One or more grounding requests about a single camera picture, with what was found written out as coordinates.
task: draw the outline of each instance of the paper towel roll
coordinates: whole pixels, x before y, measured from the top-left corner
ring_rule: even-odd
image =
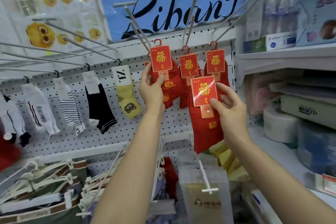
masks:
[[[297,137],[298,118],[281,111],[280,104],[272,103],[264,110],[266,136],[276,142],[292,143]]]

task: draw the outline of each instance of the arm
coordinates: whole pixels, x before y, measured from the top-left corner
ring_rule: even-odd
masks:
[[[246,106],[230,87],[216,86],[227,93],[225,104],[210,103],[220,114],[225,141],[272,206],[283,224],[332,224],[336,211],[306,189],[273,158],[254,144],[246,124]]]
[[[164,76],[150,86],[150,68],[151,63],[143,71],[139,86],[146,112],[126,155],[99,200],[91,224],[143,224],[146,221],[165,110],[161,89]]]

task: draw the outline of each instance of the yellow sock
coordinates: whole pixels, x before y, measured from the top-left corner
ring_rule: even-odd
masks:
[[[129,119],[142,112],[142,108],[133,95],[133,84],[116,86],[115,88],[121,109]]]

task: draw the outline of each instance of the shelf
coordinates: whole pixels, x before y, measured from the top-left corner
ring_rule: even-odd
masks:
[[[270,52],[237,54],[236,86],[241,86],[245,75],[283,68],[302,68],[335,71],[336,43],[285,48]]]
[[[295,150],[288,148],[283,143],[272,141],[265,137],[264,129],[260,126],[249,128],[250,137],[263,151],[270,155],[283,168],[289,171],[302,184],[305,183],[305,174],[312,173],[305,168],[296,157]],[[336,209],[336,198],[311,190],[317,197]]]

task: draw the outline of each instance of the hand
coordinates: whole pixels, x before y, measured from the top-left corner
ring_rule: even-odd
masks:
[[[212,107],[219,112],[225,141],[229,145],[234,142],[250,141],[247,129],[246,105],[230,87],[219,82],[216,82],[216,86],[227,94],[221,96],[226,107],[217,99],[210,99]]]
[[[163,104],[163,93],[161,85],[165,81],[165,76],[160,75],[157,81],[151,85],[149,78],[149,71],[151,70],[152,63],[146,66],[141,74],[139,91],[142,99],[144,100],[147,110],[159,110],[163,113],[165,105]]]

